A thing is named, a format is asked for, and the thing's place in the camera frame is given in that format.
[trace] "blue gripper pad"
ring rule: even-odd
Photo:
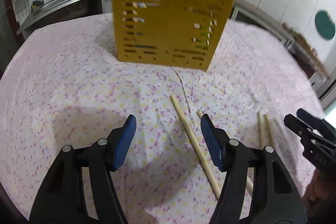
[[[117,142],[114,150],[114,157],[112,167],[118,170],[124,164],[126,154],[133,140],[135,130],[137,129],[137,120],[133,115],[129,115],[125,124],[121,128],[119,141]]]
[[[215,127],[212,124],[209,116],[204,114],[201,118],[201,131],[204,136],[205,143],[207,144],[210,156],[212,158],[213,164],[218,167],[219,170],[223,170],[224,163],[222,160],[222,150],[223,148],[217,141],[215,137],[214,130]]]

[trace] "metal screw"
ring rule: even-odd
[[[273,153],[274,148],[268,145],[268,146],[265,147],[265,150],[266,150],[266,152],[268,152],[268,153]]]
[[[229,144],[232,146],[237,146],[239,144],[239,141],[237,141],[236,139],[231,139],[229,140]]]
[[[62,148],[63,152],[69,152],[71,150],[71,146],[70,145],[66,145],[66,146],[63,146]]]
[[[106,145],[107,144],[107,139],[103,138],[103,139],[99,139],[98,140],[98,144],[99,145]]]

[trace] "yellow box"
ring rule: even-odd
[[[207,70],[234,0],[113,0],[118,60]]]

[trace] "green round sign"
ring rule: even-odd
[[[326,40],[335,36],[335,23],[332,22],[327,11],[319,11],[315,16],[315,26],[318,33]]]

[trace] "chopstick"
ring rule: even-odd
[[[263,149],[265,146],[268,146],[268,145],[270,145],[274,148],[275,147],[275,142],[274,142],[274,139],[273,139],[273,134],[271,132],[271,127],[270,127],[270,124],[269,124],[268,115],[264,114],[263,116],[264,116],[264,119],[265,119],[267,136],[266,136],[264,128],[263,128],[261,114],[260,114],[260,112],[258,112],[259,149]]]
[[[202,116],[203,116],[203,113],[200,110],[198,110],[197,111],[197,116],[201,119]],[[246,190],[249,193],[249,195],[252,196],[252,193],[253,193],[253,183],[252,183],[252,181],[250,180],[249,177],[246,177]]]
[[[187,135],[189,137],[189,140],[190,140],[190,143],[199,159],[199,161],[201,162],[201,166],[204,170],[204,173],[210,183],[210,186],[212,188],[212,191],[214,192],[215,196],[216,196],[216,199],[218,200],[219,199],[219,196],[221,195],[221,191],[219,190],[219,187],[217,185],[217,181],[213,175],[213,173],[211,172],[211,169],[210,169],[210,166],[209,164],[207,163],[207,160],[204,156],[204,153],[200,147],[200,145],[198,144],[198,141],[196,139],[196,136],[193,132],[193,130],[191,129],[183,111],[181,110],[180,108],[180,105],[178,104],[178,102],[176,101],[175,99],[175,96],[174,95],[171,95],[170,96],[170,99],[173,103],[173,106],[182,122],[182,124],[184,125],[185,127],[185,130],[187,131]]]

